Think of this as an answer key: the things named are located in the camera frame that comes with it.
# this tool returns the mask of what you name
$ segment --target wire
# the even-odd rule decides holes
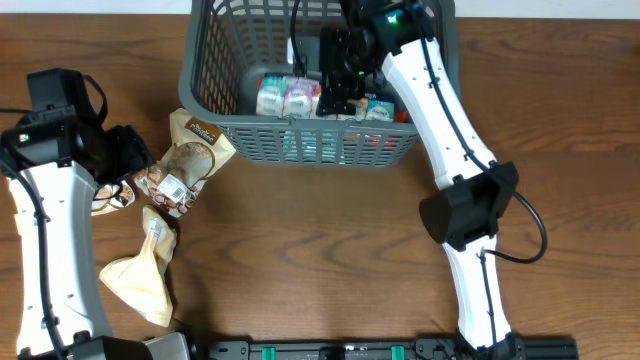
[[[0,113],[3,114],[28,114],[30,113],[31,110],[24,110],[24,109],[2,109],[0,108]]]
[[[302,62],[302,58],[300,57],[300,53],[298,52],[298,43],[296,42],[296,15],[298,13],[298,7],[300,6],[300,0],[295,0],[293,3],[293,10],[291,11],[291,19],[290,19],[290,28],[289,33],[291,36],[291,48],[293,49],[293,61],[294,61],[294,71],[295,64],[300,64],[302,70],[304,71],[304,63]]]
[[[47,267],[47,232],[45,228],[46,216],[44,214],[44,210],[42,209],[42,203],[36,195],[33,187],[27,182],[27,180],[22,176],[17,170],[15,170],[9,163],[3,158],[0,157],[0,165],[9,173],[9,175],[20,183],[24,188],[27,195],[29,195],[29,199],[33,203],[34,208],[34,217],[36,218],[36,226],[38,228],[38,266],[40,273],[40,301],[42,302],[42,314],[43,320],[47,326],[47,331],[49,332],[49,338],[51,339],[51,344],[53,345],[53,350],[58,357],[58,360],[65,360],[67,357],[65,355],[64,347],[60,341],[60,337],[56,331],[56,323],[53,318],[53,314],[51,313],[51,297],[49,295],[49,271]]]
[[[488,280],[487,268],[486,268],[486,254],[491,254],[491,255],[503,258],[505,260],[518,263],[518,264],[532,264],[540,260],[544,256],[545,252],[547,251],[547,243],[548,243],[547,230],[544,226],[544,223],[542,222],[542,219],[540,218],[540,215],[535,210],[533,205],[531,205],[531,203],[524,196],[522,196],[519,192],[517,192],[516,189],[513,186],[511,186],[511,184],[509,184],[509,182],[507,182],[502,176],[491,172],[485,164],[483,164],[480,160],[478,160],[478,158],[474,155],[473,150],[467,144],[466,140],[464,139],[464,136],[462,135],[460,129],[458,128],[458,125],[456,124],[453,116],[451,115],[451,111],[447,106],[444,96],[442,95],[442,91],[440,90],[440,85],[438,84],[438,79],[433,70],[433,64],[431,63],[431,58],[429,56],[429,49],[426,43],[427,40],[425,39],[422,26],[418,22],[418,15],[415,11],[415,8],[413,7],[411,8],[413,9],[412,18],[413,18],[414,26],[418,29],[418,34],[420,35],[420,44],[422,45],[422,52],[424,54],[425,62],[427,64],[427,70],[431,78],[433,89],[435,90],[436,95],[438,96],[440,105],[442,106],[442,109],[445,115],[447,116],[447,119],[449,120],[449,124],[451,125],[451,128],[453,129],[454,133],[456,134],[458,141],[460,141],[460,145],[464,149],[466,156],[469,159],[471,159],[471,161],[473,161],[473,163],[478,168],[480,168],[480,170],[482,170],[483,173],[487,174],[494,182],[496,182],[501,187],[506,188],[513,195],[513,197],[515,197],[525,207],[525,209],[527,209],[527,211],[533,217],[533,220],[535,221],[536,226],[538,227],[538,230],[540,231],[540,238],[541,238],[540,250],[536,255],[530,258],[517,258],[511,255],[504,254],[499,251],[489,250],[489,249],[482,249],[482,251],[480,252],[479,258],[480,258],[480,264],[482,266],[482,275],[484,279],[485,291],[487,294],[487,301],[489,303],[489,318],[491,320],[491,333],[492,333],[491,335],[493,340],[493,347],[490,355],[493,355],[492,357],[495,357],[495,354],[496,354],[495,346],[497,343],[496,341],[497,334],[496,334],[495,318],[493,314],[493,301],[491,300],[491,290],[489,289],[489,280]]]

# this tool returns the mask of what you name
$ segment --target wood grain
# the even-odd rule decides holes
[[[29,107],[25,75],[52,67],[104,88],[106,126],[132,124],[160,157],[185,16],[0,16],[0,105]],[[519,169],[550,235],[539,264],[498,261],[514,330],[572,335],[583,359],[640,356],[640,22],[460,20],[464,104],[478,133]],[[0,117],[2,129],[16,121]],[[259,166],[233,158],[180,220],[167,281],[175,317],[206,341],[414,337],[456,328],[442,249],[418,202],[435,186],[421,146],[384,170]],[[20,239],[0,187],[0,358],[21,318]],[[97,269],[139,251],[140,199],[93,221]],[[500,247],[538,235],[513,204]],[[115,335],[167,333],[101,285]]]

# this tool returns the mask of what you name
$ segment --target snack bag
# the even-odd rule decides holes
[[[365,116],[366,120],[393,122],[395,105],[392,97],[377,94],[367,94],[367,97],[369,104]]]
[[[284,98],[282,116],[308,119],[311,115],[313,95],[317,86],[317,81],[291,78]]]
[[[152,206],[142,209],[145,239],[140,254],[116,260],[100,271],[100,280],[148,321],[167,327],[173,304],[164,273],[173,258],[176,232]]]
[[[98,190],[91,203],[91,216],[107,214],[125,208],[136,200],[133,189],[126,181],[120,185],[107,184]]]
[[[328,115],[318,116],[318,104],[320,103],[320,97],[322,96],[322,86],[320,84],[316,85],[315,90],[313,91],[313,97],[311,98],[311,114],[309,115],[309,119],[318,119],[318,120],[334,120],[334,115],[331,118]]]
[[[162,159],[135,175],[136,185],[169,215],[185,214],[236,150],[215,125],[184,109],[169,117],[173,145]]]
[[[258,90],[257,115],[282,116],[288,82],[289,78],[285,76],[265,74],[260,83],[260,90]]]

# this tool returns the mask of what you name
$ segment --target black cable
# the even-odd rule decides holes
[[[440,84],[438,84],[438,79],[435,75],[435,72],[433,70],[433,64],[431,63],[431,58],[429,57],[429,49],[427,47],[427,43],[426,43],[426,39],[424,36],[424,32],[422,29],[422,26],[420,25],[419,21],[418,21],[418,14],[415,12],[415,9],[412,11],[412,18],[413,18],[413,22],[414,22],[414,26],[418,29],[418,34],[420,36],[420,44],[422,45],[422,52],[425,58],[425,62],[427,64],[427,70],[429,72],[429,76],[431,78],[431,84],[433,86],[433,89],[436,92],[436,95],[438,96],[438,100],[440,102],[440,105],[442,106],[442,109],[445,113],[445,115],[447,116],[447,119],[449,120],[449,124],[451,125],[451,128],[453,129],[454,133],[456,134],[456,137],[458,138],[458,141],[460,141],[460,145],[462,146],[462,148],[464,149],[466,156],[471,159],[471,161],[473,161],[473,163],[480,168],[480,170],[482,170],[482,172],[484,172],[485,174],[487,174],[494,182],[496,182],[498,185],[506,188],[507,190],[509,190],[509,192],[513,195],[513,197],[515,197],[524,207],[525,209],[527,209],[527,211],[531,214],[531,216],[533,217],[533,220],[535,221],[538,230],[540,231],[540,238],[541,238],[541,244],[540,244],[540,250],[538,251],[538,253],[536,255],[534,255],[533,257],[530,258],[517,258],[511,255],[507,255],[504,254],[502,252],[499,251],[495,251],[495,250],[489,250],[489,249],[482,249],[479,255],[480,258],[480,264],[482,266],[482,275],[483,275],[483,279],[484,279],[484,287],[485,287],[485,291],[487,293],[487,301],[489,303],[489,318],[491,320],[491,333],[492,333],[492,339],[493,339],[493,347],[492,347],[492,353],[490,355],[495,356],[495,346],[496,346],[496,338],[497,338],[497,334],[496,334],[496,325],[495,325],[495,318],[494,318],[494,314],[493,314],[493,301],[491,300],[491,290],[489,289],[489,280],[488,280],[488,275],[487,275],[487,268],[486,268],[486,254],[491,254],[500,258],[503,258],[505,260],[514,262],[514,263],[518,263],[518,264],[531,264],[534,263],[538,260],[540,260],[545,252],[547,251],[547,242],[548,242],[548,238],[547,238],[547,230],[544,226],[544,223],[542,222],[542,219],[540,218],[540,215],[538,214],[538,212],[535,210],[535,208],[533,207],[533,205],[531,205],[531,203],[529,203],[529,201],[522,196],[519,192],[516,191],[516,189],[514,187],[512,187],[503,177],[501,177],[498,174],[495,174],[493,172],[491,172],[489,170],[489,168],[484,165],[480,160],[478,160],[478,158],[474,155],[473,150],[469,147],[469,145],[467,144],[466,140],[464,139],[464,136],[462,135],[462,133],[460,132],[460,129],[458,128],[458,125],[456,124],[453,116],[451,115],[451,112],[449,111],[449,107],[447,106],[447,103],[444,99],[444,96],[442,95],[442,91],[440,90]]]
[[[487,302],[489,303],[489,319],[491,320],[491,338],[493,340],[493,347],[491,348],[491,353],[489,354],[489,358],[495,358],[495,346],[497,343],[497,334],[496,334],[496,320],[493,314],[493,301],[491,300],[491,289],[489,289],[489,276],[487,275],[487,257],[484,253],[481,253],[479,256],[480,265],[482,266],[482,278],[484,279],[484,291],[487,293]]]
[[[299,64],[303,72],[306,73],[304,69],[304,63],[302,62],[302,58],[300,57],[300,53],[298,52],[298,43],[296,42],[296,15],[298,13],[299,6],[300,0],[295,0],[293,3],[293,10],[291,11],[289,33],[291,36],[291,48],[293,49],[294,71],[296,69],[296,64]]]
[[[31,110],[24,110],[24,109],[2,109],[0,108],[0,113],[3,114],[28,114],[30,113]]]
[[[34,217],[36,218],[36,226],[38,227],[38,266],[40,273],[40,301],[42,302],[42,314],[43,321],[47,326],[49,332],[49,338],[53,345],[53,351],[55,352],[58,360],[66,360],[64,347],[56,331],[56,323],[51,313],[51,297],[49,295],[49,271],[47,267],[47,232],[45,228],[46,216],[42,209],[42,203],[36,195],[33,187],[27,182],[17,170],[15,170],[7,161],[0,157],[0,165],[9,173],[9,175],[20,183],[24,188],[29,199],[33,203]]]

